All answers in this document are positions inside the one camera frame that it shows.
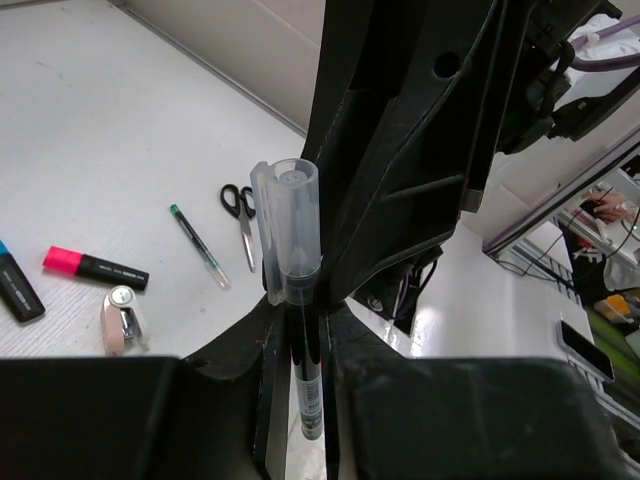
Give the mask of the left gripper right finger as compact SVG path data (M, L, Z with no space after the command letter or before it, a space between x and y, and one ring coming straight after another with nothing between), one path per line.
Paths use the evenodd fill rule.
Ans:
M549 358L407 358L346 305L320 323L331 479L629 479L586 380Z

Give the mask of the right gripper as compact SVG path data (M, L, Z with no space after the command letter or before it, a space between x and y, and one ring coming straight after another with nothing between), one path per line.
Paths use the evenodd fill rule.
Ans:
M497 143L578 141L639 90L639 16L611 1L534 1Z

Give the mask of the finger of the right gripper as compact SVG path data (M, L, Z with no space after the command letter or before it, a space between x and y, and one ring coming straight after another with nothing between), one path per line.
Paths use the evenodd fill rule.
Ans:
M527 27L526 1L422 1L400 93L350 186L335 305L377 273L449 239L465 194L485 184Z
M425 17L422 1L325 5L312 111L302 156L319 170L322 266L315 297L349 279L340 257L353 230L349 189L386 107L400 93Z

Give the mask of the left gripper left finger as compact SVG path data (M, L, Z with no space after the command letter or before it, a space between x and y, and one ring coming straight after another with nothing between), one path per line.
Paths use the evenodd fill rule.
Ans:
M185 359L6 359L5 479L281 479L290 361L261 300Z

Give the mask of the black pen clear cap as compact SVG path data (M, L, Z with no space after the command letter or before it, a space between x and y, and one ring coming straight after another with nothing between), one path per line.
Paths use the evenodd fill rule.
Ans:
M270 304L284 306L303 436L323 433L319 316L319 173L304 159L258 163L250 173Z

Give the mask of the blue cap black highlighter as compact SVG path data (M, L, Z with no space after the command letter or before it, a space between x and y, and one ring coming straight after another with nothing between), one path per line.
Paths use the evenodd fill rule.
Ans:
M1 299L19 324L41 318L46 308L9 249L1 243Z

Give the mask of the pink cap black highlighter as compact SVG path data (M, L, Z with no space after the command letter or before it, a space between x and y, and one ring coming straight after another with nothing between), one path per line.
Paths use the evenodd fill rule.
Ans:
M48 249L42 266L59 274L111 286L125 285L134 291L144 291L149 282L147 272L57 246Z

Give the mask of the green clear refill pen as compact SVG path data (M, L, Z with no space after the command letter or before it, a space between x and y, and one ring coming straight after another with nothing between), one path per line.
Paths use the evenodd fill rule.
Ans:
M199 255L202 257L220 289L229 290L231 288L231 282L229 281L227 275L223 272L218 261L215 259L209 248L195 231L179 206L177 204L171 204L169 206L169 211L176 219L182 230L185 232Z

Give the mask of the black handled scissors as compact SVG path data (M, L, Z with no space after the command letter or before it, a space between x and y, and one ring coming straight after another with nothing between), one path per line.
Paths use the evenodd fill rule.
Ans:
M225 184L220 190L219 199L223 208L239 222L247 264L249 270L255 273L256 261L251 228L251 221L256 216L253 189L250 186L238 187L235 184Z

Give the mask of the aluminium rail right edge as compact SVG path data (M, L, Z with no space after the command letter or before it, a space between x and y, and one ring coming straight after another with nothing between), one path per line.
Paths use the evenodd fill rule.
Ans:
M127 1L109 1L111 7L117 8L120 11L124 12L126 15L131 17L134 21L145 27L147 30L152 32L154 35L161 38L164 42L171 45L173 48L180 51L183 55L187 56L193 62L199 64L204 69L209 71L216 78L219 78L229 87L233 88L239 94L243 95L245 98L250 100L254 105L260 107L266 113L268 113L273 118L277 119L280 123L287 126L289 129L294 131L301 137L305 137L307 135L307 130L303 128L301 125L292 121L286 115L282 114L279 110L274 108L268 102L263 100L261 97L254 94L252 91L247 89L244 85L237 82L235 79L227 75L223 70L218 68L216 65L206 60L201 55L197 54L193 49L189 48L184 42L179 41L173 35L170 35L164 29L160 28L156 23L150 21L146 16L140 14L136 9L133 9L129 6Z

